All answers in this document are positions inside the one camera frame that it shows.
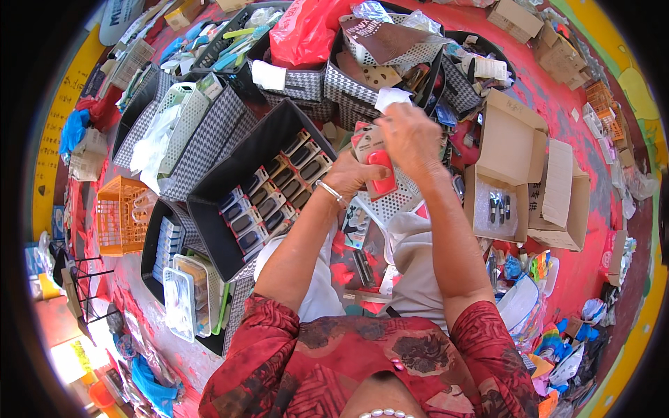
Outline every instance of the cardboard packaging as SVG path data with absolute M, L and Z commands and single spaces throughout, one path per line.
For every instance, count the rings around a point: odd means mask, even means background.
M 488 8 L 488 21 L 502 28 L 520 43 L 527 43 L 541 30 L 543 22 L 513 0 L 500 0 Z
M 477 237 L 515 243 L 527 240 L 527 183 L 539 183 L 543 172 L 548 125 L 515 99 L 490 89 L 483 107 L 480 156 L 465 170 L 464 212 Z M 478 231 L 474 226 L 476 179 L 516 193 L 518 228 L 514 236 Z
M 216 0 L 218 7 L 220 7 L 221 10 L 225 12 L 241 9 L 247 4 L 253 2 L 254 0 Z
M 576 40 L 571 31 L 569 39 Z M 555 32 L 550 21 L 544 22 L 533 45 L 535 60 L 556 82 L 566 83 L 574 90 L 585 83 L 586 78 L 589 79 L 587 70 L 582 71 L 587 67 L 587 62 L 578 42 L 572 46 L 562 35 Z
M 541 183 L 529 187 L 527 235 L 549 247 L 583 250 L 590 211 L 590 177 L 579 168 L 571 145 L 549 141 Z
M 599 270 L 607 276 L 609 283 L 620 287 L 620 263 L 622 262 L 627 231 L 609 231 L 604 243 L 604 252 L 599 262 Z
M 165 21 L 173 31 L 178 31 L 190 26 L 207 4 L 204 0 L 178 0 L 165 12 Z

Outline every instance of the hand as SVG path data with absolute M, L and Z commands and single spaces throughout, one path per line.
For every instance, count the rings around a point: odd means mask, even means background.
M 353 195 L 367 180 L 383 180 L 391 174 L 383 165 L 364 165 L 358 163 L 349 150 L 342 152 L 334 162 L 323 183 L 342 195 L 350 203 Z
M 439 143 L 442 129 L 420 108 L 408 103 L 392 103 L 385 117 L 374 121 L 385 136 L 385 149 L 414 181 L 441 166 Z

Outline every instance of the white cloth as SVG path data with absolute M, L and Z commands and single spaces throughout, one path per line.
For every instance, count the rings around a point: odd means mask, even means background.
M 345 315 L 344 308 L 331 285 L 330 252 L 337 232 L 333 228 L 320 249 L 309 290 L 298 310 L 301 322 L 311 322 L 322 316 Z M 414 213 L 397 214 L 388 227 L 395 245 L 393 258 L 403 277 L 393 288 L 391 301 L 378 317 L 388 318 L 386 309 L 392 306 L 402 317 L 420 316 L 431 320 L 448 334 L 444 319 L 444 301 L 432 266 L 432 225 Z M 272 240 L 258 254 L 254 279 L 284 237 Z

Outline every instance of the red patterned blouse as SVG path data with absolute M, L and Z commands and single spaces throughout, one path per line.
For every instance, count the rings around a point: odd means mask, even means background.
M 291 309 L 252 294 L 199 414 L 338 417 L 354 391 L 339 377 L 359 384 L 390 371 L 429 417 L 538 416 L 539 396 L 494 304 L 468 307 L 450 334 L 423 318 L 339 316 L 300 324 Z M 366 354 L 341 360 L 354 352 Z

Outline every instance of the silver bracelet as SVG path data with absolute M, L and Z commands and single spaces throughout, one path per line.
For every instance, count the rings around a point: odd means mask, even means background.
M 323 183 L 320 179 L 316 180 L 316 186 L 321 186 L 323 189 L 327 190 L 328 193 L 330 193 L 332 196 L 337 198 L 337 202 L 344 203 L 344 207 L 346 209 L 349 208 L 349 204 L 344 200 L 344 197 L 337 193 L 332 187 L 328 186 L 327 184 Z

